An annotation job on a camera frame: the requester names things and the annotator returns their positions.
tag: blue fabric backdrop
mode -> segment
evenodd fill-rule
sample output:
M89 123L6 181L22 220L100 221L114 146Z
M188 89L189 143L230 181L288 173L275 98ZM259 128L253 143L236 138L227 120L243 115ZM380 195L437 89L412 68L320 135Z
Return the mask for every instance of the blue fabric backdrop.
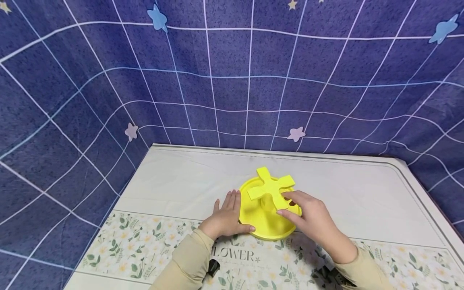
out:
M154 4L0 1L0 289L63 288L153 142L401 158L464 233L462 0Z

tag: yellow round base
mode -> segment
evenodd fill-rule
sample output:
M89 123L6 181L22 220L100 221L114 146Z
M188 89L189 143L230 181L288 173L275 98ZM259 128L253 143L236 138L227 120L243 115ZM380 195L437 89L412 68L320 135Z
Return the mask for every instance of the yellow round base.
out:
M275 241L290 235L296 226L276 213L270 194L266 194L258 200L251 200L248 189L263 185L259 177L252 178L240 187L242 202L240 206L240 223L250 224L256 228L251 234L257 238ZM281 189L280 193L293 191L293 188ZM290 206L287 210L301 216L301 208L298 205Z

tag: star decoration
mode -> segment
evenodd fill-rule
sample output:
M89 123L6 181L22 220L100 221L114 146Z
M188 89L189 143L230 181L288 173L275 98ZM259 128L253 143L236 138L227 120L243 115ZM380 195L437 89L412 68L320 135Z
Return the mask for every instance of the star decoration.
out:
M295 10L297 3L298 3L297 1L291 0L291 2L289 4L287 4L290 7L289 10L292 10L292 9Z
M304 136L306 136L306 133L303 132L303 127L299 127L298 129L290 129L290 136L288 136L287 139L293 139L293 142L298 142L298 140Z
M164 32L168 32L168 28L166 27L166 22L168 19L166 16L160 12L158 6L153 4L153 10L147 10L148 16L153 20L153 27L155 30L162 29Z
M435 34L429 39L429 43L436 41L437 44L441 44L448 34L458 27L458 24L456 23L458 16L459 14L457 13L450 20L438 23L435 28Z
M129 142L131 142L132 139L137 139L138 129L138 126L132 126L131 123L127 124L127 129L124 131L124 134L126 134L129 137Z
M0 1L0 9L5 11L6 14L11 12L11 10L10 10L10 8L8 8L8 5L6 4L6 2L1 2Z

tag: beige sleeve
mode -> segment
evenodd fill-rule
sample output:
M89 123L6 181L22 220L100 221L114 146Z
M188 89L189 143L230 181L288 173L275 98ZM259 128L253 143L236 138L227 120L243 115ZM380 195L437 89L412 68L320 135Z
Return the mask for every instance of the beige sleeve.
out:
M149 290L198 290L208 271L214 241L199 229L186 236Z
M369 253L358 247L358 256L349 264L335 264L337 270L356 287L343 285L344 290L394 290L384 272Z

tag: floral pattern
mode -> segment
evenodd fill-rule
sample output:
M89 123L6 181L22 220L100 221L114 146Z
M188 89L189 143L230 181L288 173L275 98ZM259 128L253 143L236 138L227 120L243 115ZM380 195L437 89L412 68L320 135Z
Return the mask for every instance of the floral pattern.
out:
M151 283L177 245L198 224L193 220L113 211L78 269ZM464 275L446 250L354 242L369 252L397 289L464 290ZM235 235L220 238L215 246L262 254L240 267L221 260L220 270L214 277L205 278L202 289L336 289L321 271L324 266L333 269L330 256L302 233L274 242Z

